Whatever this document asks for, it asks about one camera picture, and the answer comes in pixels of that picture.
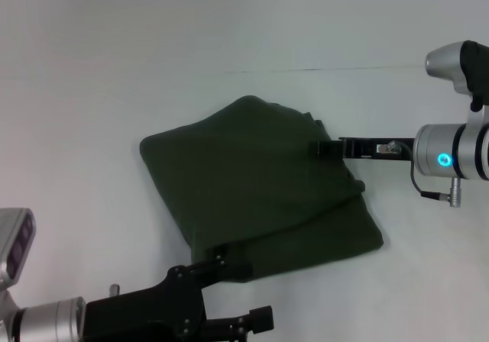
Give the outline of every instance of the black cable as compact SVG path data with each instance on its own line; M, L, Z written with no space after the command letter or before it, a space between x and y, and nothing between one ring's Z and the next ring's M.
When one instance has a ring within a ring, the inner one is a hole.
M442 193L441 192L427 192L427 191L423 191L418 186L418 183L416 183L416 180L414 179L414 155L413 155L413 151L404 142L394 141L394 143L397 146L400 146L401 148L403 148L410 155L410 159L411 159L411 182L413 182L414 188L416 188L416 191L418 191L420 193L421 197L429 198L429 199L435 199L436 201L443 200Z

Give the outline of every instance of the glowing blue led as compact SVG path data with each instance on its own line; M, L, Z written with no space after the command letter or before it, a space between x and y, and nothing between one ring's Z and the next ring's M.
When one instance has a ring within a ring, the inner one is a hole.
M440 164L441 166L451 166L452 157L447 153L440 153L438 155L438 164Z

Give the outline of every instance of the black metal bracket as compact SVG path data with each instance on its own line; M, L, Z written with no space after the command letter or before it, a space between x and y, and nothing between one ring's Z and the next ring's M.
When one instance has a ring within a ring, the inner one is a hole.
M316 141L312 144L315 155L320 159L373 159L373 160L411 160L410 155L401 150L399 153L379 152L380 145L391 141L404 142L413 149L413 138L359 138L340 137L336 141Z
M270 306L237 318L207 320L202 289L225 279L250 276L250 266L229 266L221 257L175 266L155 287L90 302L85 342L239 340L248 332L274 329Z

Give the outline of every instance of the dark green cloth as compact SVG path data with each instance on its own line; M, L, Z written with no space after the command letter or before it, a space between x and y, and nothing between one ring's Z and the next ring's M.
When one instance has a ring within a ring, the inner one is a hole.
M256 279L383 244L364 183L342 160L316 159L316 140L329 137L311 114L245 96L140 151L193 262L249 260Z

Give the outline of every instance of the white backdrop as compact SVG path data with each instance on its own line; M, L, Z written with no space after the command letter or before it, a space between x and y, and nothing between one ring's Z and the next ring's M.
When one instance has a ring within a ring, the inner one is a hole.
M138 153L150 134L243 95L322 119L332 137L413 137L463 122L468 98L430 50L489 44L487 0L0 0L0 207L38 233L21 306L130 292L189 249ZM206 290L210 317L274 307L259 341L489 337L485 182L462 208L421 199L408 163L349 162L386 245L352 260ZM447 179L419 178L427 190Z

